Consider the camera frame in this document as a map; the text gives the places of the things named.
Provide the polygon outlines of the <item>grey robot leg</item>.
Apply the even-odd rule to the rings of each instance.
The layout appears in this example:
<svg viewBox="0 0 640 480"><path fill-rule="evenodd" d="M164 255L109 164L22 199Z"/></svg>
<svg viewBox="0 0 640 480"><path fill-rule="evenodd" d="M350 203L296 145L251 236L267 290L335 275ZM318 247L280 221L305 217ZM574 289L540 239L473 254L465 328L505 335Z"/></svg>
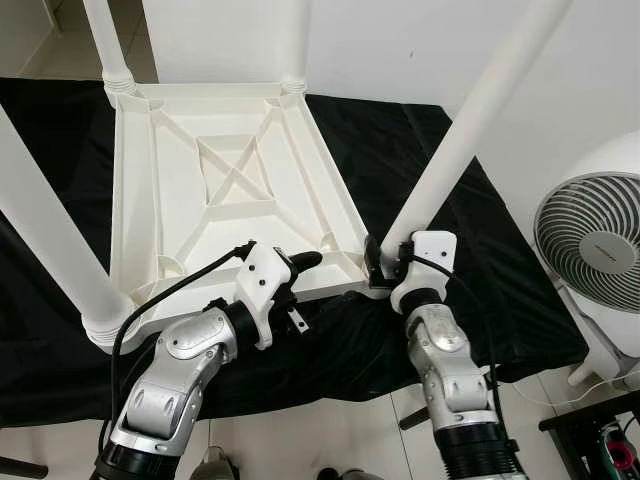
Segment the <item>grey robot leg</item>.
<svg viewBox="0 0 640 480"><path fill-rule="evenodd" d="M361 470L361 468L348 468L348 470L339 471L338 468L325 467L321 468L315 477L315 480L385 480L384 477L371 474Z"/></svg>
<svg viewBox="0 0 640 480"><path fill-rule="evenodd" d="M241 472L219 445L210 445L188 480L241 480Z"/></svg>

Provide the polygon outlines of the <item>black low shelf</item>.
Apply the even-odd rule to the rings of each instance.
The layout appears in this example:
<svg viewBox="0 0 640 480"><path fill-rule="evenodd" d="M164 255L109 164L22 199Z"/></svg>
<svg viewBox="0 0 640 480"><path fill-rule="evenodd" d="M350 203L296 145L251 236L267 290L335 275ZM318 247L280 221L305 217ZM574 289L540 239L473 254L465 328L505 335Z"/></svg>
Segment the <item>black low shelf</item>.
<svg viewBox="0 0 640 480"><path fill-rule="evenodd" d="M611 480L605 472L608 461L600 447L600 429L622 413L634 412L639 404L640 393L630 392L541 420L538 428L556 444L568 479Z"/></svg>

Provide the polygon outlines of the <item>grey pink hair dryer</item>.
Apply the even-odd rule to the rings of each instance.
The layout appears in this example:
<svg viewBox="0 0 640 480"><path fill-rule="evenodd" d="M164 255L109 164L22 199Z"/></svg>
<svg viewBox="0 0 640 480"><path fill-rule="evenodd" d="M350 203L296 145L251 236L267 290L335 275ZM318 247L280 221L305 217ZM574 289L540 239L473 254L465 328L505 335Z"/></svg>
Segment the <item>grey pink hair dryer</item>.
<svg viewBox="0 0 640 480"><path fill-rule="evenodd" d="M605 480L640 480L636 449L617 421L602 426L599 445L602 449Z"/></svg>

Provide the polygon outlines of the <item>white grey floor appliance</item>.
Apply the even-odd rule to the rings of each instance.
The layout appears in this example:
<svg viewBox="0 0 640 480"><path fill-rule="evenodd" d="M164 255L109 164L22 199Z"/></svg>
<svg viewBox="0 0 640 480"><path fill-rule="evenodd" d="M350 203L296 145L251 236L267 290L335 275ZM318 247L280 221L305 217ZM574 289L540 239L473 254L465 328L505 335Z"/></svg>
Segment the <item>white grey floor appliance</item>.
<svg viewBox="0 0 640 480"><path fill-rule="evenodd" d="M586 300L562 282L557 282L556 288L589 346L581 364L570 371L568 384L584 384L595 374L603 380L622 381L627 390L639 389L640 314Z"/></svg>

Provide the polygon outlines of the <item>grey right robot leg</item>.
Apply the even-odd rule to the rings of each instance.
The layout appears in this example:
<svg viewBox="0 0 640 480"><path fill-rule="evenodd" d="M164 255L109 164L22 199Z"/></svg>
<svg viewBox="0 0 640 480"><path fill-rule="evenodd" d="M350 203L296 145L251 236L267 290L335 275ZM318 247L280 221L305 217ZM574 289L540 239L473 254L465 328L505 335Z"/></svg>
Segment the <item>grey right robot leg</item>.
<svg viewBox="0 0 640 480"><path fill-rule="evenodd" d="M361 470L361 468L348 468L348 470L339 471L338 468L325 467L321 468L315 477L315 480L385 480L384 477L371 474Z"/></svg>

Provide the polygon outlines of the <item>white plastic table top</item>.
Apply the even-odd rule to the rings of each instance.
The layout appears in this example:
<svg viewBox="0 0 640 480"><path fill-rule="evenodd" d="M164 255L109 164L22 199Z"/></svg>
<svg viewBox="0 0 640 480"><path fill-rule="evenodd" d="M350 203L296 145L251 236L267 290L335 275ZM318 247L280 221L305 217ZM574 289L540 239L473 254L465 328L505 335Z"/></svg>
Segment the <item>white plastic table top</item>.
<svg viewBox="0 0 640 480"><path fill-rule="evenodd" d="M323 261L294 283L298 300L369 287L369 232L303 93L278 83L137 83L116 97L109 278L151 307L123 351L236 293L232 260L178 292L172 285L248 241Z"/></svg>

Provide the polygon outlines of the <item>black table cloth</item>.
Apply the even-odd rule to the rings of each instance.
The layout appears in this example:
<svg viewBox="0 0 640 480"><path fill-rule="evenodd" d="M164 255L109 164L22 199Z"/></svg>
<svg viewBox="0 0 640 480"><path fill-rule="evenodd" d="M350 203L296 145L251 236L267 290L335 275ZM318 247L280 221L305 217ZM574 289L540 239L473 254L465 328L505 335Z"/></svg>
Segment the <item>black table cloth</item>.
<svg viewBox="0 0 640 480"><path fill-rule="evenodd" d="M451 127L443 108L307 96L317 128L367 230L383 236ZM97 81L0 77L5 110L70 219L108 261L114 111ZM433 227L456 233L454 269L468 293L449 306L480 364L503 383L558 369L588 348L506 202L472 163ZM251 415L320 399L370 401L415 384L401 316L361 294L302 303L311 332L239 357L215 376L202 419ZM76 315L0 259L0 428L104 420L109 357Z"/></svg>

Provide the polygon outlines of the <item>white round fan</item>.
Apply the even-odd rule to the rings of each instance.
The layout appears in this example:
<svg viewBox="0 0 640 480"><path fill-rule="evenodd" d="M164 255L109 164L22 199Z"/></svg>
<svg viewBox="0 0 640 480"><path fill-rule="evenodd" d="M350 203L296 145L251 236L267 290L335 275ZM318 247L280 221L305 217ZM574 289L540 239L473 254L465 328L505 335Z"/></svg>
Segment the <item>white round fan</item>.
<svg viewBox="0 0 640 480"><path fill-rule="evenodd" d="M577 160L535 211L541 259L576 293L613 310L640 310L640 132Z"/></svg>

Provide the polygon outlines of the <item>black metal table leg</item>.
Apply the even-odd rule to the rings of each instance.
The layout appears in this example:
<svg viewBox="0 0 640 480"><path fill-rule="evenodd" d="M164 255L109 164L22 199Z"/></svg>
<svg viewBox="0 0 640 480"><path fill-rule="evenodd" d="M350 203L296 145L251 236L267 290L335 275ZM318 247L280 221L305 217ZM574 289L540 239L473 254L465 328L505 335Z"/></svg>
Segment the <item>black metal table leg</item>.
<svg viewBox="0 0 640 480"><path fill-rule="evenodd" d="M22 460L0 456L0 475L12 475L26 477L26 479L45 480L49 475L49 467L40 463L31 463Z"/></svg>
<svg viewBox="0 0 640 480"><path fill-rule="evenodd" d="M428 406L422 406L419 410L413 411L410 415L404 416L403 419L399 420L398 428L402 431L408 431L430 420L430 408Z"/></svg>

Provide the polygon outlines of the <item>grey left robot leg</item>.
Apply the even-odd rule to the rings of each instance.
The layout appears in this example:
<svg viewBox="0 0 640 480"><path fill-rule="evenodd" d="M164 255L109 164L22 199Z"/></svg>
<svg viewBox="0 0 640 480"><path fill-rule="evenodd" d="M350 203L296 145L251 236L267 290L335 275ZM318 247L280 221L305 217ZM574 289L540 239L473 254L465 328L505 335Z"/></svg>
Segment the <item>grey left robot leg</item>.
<svg viewBox="0 0 640 480"><path fill-rule="evenodd" d="M210 445L188 480L241 480L241 472L219 445Z"/></svg>

